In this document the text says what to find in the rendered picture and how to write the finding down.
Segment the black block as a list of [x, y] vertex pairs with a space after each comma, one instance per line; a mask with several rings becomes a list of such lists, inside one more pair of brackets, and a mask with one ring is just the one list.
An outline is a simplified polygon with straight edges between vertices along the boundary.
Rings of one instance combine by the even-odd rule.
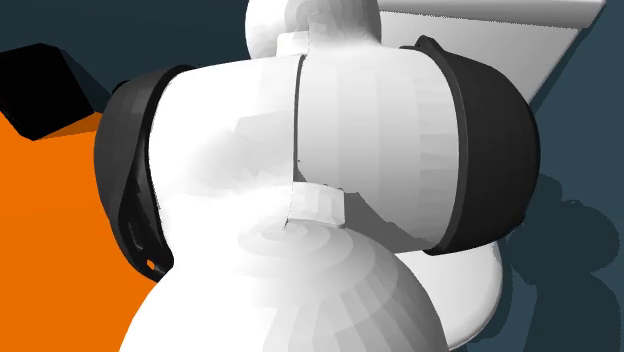
[[29, 140], [95, 112], [65, 51], [43, 43], [0, 52], [0, 113]]

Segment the orange robot stand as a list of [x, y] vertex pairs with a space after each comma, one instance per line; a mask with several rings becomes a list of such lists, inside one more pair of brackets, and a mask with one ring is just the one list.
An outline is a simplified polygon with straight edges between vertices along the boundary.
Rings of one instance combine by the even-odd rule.
[[118, 352], [154, 286], [99, 201], [99, 120], [30, 141], [0, 114], [0, 352]]

